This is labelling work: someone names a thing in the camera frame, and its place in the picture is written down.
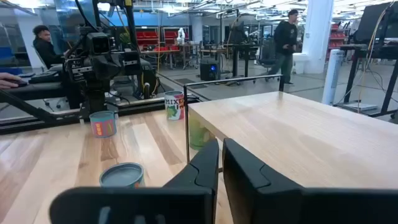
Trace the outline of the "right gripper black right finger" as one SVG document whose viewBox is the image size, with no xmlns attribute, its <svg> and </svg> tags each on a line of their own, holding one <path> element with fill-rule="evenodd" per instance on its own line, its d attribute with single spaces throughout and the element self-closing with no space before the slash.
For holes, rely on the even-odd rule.
<svg viewBox="0 0 398 224">
<path fill-rule="evenodd" d="M 223 178 L 234 224 L 398 224 L 398 190 L 304 187 L 230 138 Z"/>
</svg>

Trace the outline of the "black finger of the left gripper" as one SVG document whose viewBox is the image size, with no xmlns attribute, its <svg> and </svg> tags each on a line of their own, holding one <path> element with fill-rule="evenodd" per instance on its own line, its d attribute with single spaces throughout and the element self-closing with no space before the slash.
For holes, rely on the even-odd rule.
<svg viewBox="0 0 398 224">
<path fill-rule="evenodd" d="M 97 80 L 105 80 L 107 72 L 107 60 L 105 56 L 98 55 L 92 57 L 92 67 Z"/>
<path fill-rule="evenodd" d="M 122 59 L 119 54 L 108 55 L 108 79 L 112 80 L 122 70 Z"/>
</svg>

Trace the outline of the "teal pink corn can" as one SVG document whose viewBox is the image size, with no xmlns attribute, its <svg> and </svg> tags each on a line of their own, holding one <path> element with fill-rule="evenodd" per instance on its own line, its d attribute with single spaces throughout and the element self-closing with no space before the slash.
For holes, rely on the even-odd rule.
<svg viewBox="0 0 398 224">
<path fill-rule="evenodd" d="M 96 138 L 108 138 L 116 134 L 113 111 L 99 111 L 89 115 L 91 130 Z"/>
</svg>

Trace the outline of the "mixed fruit can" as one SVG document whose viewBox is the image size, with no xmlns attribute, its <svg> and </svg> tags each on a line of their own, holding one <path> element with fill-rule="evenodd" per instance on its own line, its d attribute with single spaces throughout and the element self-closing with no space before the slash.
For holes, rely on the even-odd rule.
<svg viewBox="0 0 398 224">
<path fill-rule="evenodd" d="M 184 94 L 182 91 L 165 92 L 164 101 L 168 120 L 184 119 Z"/>
</svg>

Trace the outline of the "plain green can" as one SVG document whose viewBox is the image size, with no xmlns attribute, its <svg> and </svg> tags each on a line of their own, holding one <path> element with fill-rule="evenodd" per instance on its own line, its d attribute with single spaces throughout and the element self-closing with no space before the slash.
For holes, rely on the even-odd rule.
<svg viewBox="0 0 398 224">
<path fill-rule="evenodd" d="M 215 135 L 202 125 L 201 122 L 199 122 L 199 120 L 193 115 L 189 115 L 188 128 L 190 147 L 194 150 L 199 151 L 208 141 L 216 139 Z"/>
</svg>

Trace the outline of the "orange picture box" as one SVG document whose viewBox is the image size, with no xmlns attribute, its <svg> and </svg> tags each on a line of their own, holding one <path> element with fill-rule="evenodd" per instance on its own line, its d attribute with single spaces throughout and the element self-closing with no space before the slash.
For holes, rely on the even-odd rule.
<svg viewBox="0 0 398 224">
<path fill-rule="evenodd" d="M 99 184 L 102 187 L 143 187 L 144 169 L 133 162 L 116 164 L 103 171 Z"/>
</svg>

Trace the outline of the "rack with red bins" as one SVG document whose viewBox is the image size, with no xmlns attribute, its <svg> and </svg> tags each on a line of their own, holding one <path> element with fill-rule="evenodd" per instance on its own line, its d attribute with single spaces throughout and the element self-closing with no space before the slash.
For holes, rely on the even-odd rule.
<svg viewBox="0 0 398 224">
<path fill-rule="evenodd" d="M 179 27 L 138 27 L 137 43 L 142 54 L 174 53 L 183 50 L 184 47 L 191 47 L 190 27 L 182 27 L 185 33 L 184 44 L 178 43 Z"/>
</svg>

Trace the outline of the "black keyboard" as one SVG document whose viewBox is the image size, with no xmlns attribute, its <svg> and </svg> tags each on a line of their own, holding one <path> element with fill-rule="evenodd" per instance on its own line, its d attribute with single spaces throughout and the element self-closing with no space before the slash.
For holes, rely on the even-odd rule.
<svg viewBox="0 0 398 224">
<path fill-rule="evenodd" d="M 30 78 L 30 84 L 37 84 L 37 83 L 52 83 L 52 82 L 60 82 L 61 77 L 58 74 L 58 71 L 46 71 L 40 74 L 36 74 Z"/>
</svg>

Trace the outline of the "person's hand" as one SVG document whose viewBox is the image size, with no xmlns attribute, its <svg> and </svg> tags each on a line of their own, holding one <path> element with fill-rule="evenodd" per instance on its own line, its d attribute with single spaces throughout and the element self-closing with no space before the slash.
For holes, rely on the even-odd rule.
<svg viewBox="0 0 398 224">
<path fill-rule="evenodd" d="M 22 79 L 16 75 L 0 72 L 0 90 L 17 88 Z"/>
</svg>

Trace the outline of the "white cylindrical air purifier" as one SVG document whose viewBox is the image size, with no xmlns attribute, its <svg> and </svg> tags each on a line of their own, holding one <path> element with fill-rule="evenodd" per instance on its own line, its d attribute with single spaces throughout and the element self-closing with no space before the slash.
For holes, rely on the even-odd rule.
<svg viewBox="0 0 398 224">
<path fill-rule="evenodd" d="M 330 52 L 322 96 L 322 103 L 325 105 L 332 105 L 335 99 L 335 91 L 343 56 L 344 52 L 342 50 L 333 49 Z"/>
</svg>

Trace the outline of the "white bin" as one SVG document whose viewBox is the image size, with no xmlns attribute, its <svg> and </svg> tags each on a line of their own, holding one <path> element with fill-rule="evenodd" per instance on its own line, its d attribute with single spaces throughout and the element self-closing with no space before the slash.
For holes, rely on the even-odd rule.
<svg viewBox="0 0 398 224">
<path fill-rule="evenodd" d="M 293 72 L 296 74 L 303 74 L 305 64 L 308 61 L 308 55 L 303 53 L 293 54 Z"/>
</svg>

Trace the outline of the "white building pillar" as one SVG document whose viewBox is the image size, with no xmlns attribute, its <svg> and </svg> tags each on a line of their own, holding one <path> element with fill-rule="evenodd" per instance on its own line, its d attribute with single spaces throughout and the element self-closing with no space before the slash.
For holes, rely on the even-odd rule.
<svg viewBox="0 0 398 224">
<path fill-rule="evenodd" d="M 334 0 L 308 0 L 302 53 L 305 73 L 323 73 L 333 17 Z"/>
</svg>

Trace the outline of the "black vertical frame post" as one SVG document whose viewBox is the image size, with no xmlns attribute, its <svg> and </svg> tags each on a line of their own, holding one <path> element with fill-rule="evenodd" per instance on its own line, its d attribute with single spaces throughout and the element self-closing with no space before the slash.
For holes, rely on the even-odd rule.
<svg viewBox="0 0 398 224">
<path fill-rule="evenodd" d="M 137 37 L 136 37 L 136 28 L 134 22 L 134 14 L 133 14 L 133 4 L 132 0 L 124 0 L 124 8 L 127 17 L 127 24 L 129 28 L 129 36 L 131 40 L 132 48 L 135 51 L 139 51 L 139 47 L 137 44 Z"/>
</svg>

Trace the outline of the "black table edge rail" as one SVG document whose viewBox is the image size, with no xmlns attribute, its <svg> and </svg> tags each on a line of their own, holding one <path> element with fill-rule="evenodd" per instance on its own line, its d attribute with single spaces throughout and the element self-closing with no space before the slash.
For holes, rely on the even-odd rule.
<svg viewBox="0 0 398 224">
<path fill-rule="evenodd" d="M 115 111 L 116 116 L 128 116 L 133 114 L 141 114 L 146 112 L 158 111 L 165 109 L 163 98 L 154 98 L 142 100 L 133 103 L 116 104 L 110 101 L 106 102 L 109 110 Z M 33 131 L 44 128 L 52 128 L 69 124 L 84 123 L 88 118 L 83 116 L 85 109 L 72 109 L 59 112 L 49 112 L 58 115 L 55 122 L 45 123 L 32 115 L 28 114 L 20 118 L 0 119 L 0 135 L 21 133 L 24 131 Z"/>
</svg>

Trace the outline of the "wooden shelf black metal frame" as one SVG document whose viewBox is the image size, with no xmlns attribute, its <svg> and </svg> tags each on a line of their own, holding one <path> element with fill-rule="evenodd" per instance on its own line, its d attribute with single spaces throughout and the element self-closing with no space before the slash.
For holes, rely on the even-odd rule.
<svg viewBox="0 0 398 224">
<path fill-rule="evenodd" d="M 284 92 L 192 103 L 190 116 L 305 187 L 398 189 L 398 125 Z"/>
</svg>

